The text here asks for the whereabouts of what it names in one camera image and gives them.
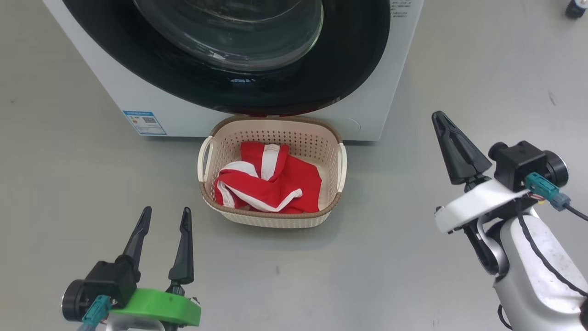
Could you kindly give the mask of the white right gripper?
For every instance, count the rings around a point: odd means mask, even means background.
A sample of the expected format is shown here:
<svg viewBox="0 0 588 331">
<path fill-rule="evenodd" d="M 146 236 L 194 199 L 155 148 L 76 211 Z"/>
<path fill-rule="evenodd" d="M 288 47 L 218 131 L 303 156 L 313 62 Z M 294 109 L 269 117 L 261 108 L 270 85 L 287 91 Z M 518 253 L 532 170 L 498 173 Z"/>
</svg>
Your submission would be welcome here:
<svg viewBox="0 0 588 331">
<path fill-rule="evenodd" d="M 523 210 L 533 210 L 538 204 L 524 186 L 513 191 L 500 177 L 485 176 L 491 162 L 443 111 L 432 114 L 432 124 L 450 182 L 475 186 L 435 211 L 435 223 L 442 233 L 461 229 L 484 215 L 511 218 L 517 199 L 521 199 Z"/>
</svg>

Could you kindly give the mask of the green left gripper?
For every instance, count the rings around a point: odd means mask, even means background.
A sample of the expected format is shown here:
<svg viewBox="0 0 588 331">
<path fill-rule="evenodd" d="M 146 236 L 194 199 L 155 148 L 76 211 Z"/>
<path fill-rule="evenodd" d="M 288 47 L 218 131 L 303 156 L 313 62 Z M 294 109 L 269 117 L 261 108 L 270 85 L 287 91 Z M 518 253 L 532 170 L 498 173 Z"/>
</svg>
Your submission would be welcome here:
<svg viewBox="0 0 588 331">
<path fill-rule="evenodd" d="M 141 250 L 150 228 L 153 209 L 146 206 L 124 248 L 122 256 L 139 272 Z M 194 281 L 192 212 L 185 207 L 179 226 L 181 238 L 168 279 L 173 285 Z M 155 289 L 138 288 L 134 281 L 75 280 L 62 297 L 61 311 L 81 328 L 183 328 L 198 327 L 202 315 L 195 299 Z"/>
</svg>

